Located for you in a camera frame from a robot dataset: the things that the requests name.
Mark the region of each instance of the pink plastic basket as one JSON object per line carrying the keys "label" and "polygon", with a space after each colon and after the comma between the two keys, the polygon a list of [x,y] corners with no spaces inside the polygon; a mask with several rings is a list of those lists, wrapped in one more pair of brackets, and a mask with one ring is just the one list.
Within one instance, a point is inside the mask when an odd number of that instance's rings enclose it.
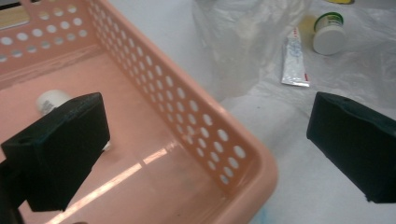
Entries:
{"label": "pink plastic basket", "polygon": [[103,94],[112,149],[65,212],[26,223],[246,223],[276,185],[269,150],[106,0],[21,0],[0,31],[0,140],[60,89]]}

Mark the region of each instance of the clear plastic bag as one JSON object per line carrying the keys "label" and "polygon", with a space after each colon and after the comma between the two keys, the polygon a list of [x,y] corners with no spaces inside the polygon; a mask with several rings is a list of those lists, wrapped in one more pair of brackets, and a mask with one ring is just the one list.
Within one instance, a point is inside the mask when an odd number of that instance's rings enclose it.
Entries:
{"label": "clear plastic bag", "polygon": [[223,97],[246,93],[274,69],[273,58],[311,0],[194,0],[193,17],[211,50]]}

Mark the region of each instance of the perforated basket wall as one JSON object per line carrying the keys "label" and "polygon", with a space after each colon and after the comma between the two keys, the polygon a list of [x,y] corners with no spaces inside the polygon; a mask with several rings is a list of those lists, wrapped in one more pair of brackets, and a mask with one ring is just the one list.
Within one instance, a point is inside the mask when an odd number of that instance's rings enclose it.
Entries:
{"label": "perforated basket wall", "polygon": [[269,150],[106,0],[22,3],[30,22],[0,31],[2,85],[18,79],[16,71],[23,67],[100,45],[184,148],[233,198],[217,220],[239,220],[237,216],[254,213],[269,197],[276,184]]}
{"label": "perforated basket wall", "polygon": [[1,31],[0,78],[10,72],[96,44],[85,2],[21,0],[28,23]]}
{"label": "perforated basket wall", "polygon": [[110,52],[134,85],[179,136],[188,151],[233,193],[261,166],[256,148],[247,142],[197,91],[190,80],[156,55],[108,7],[89,1],[89,13],[101,44]]}

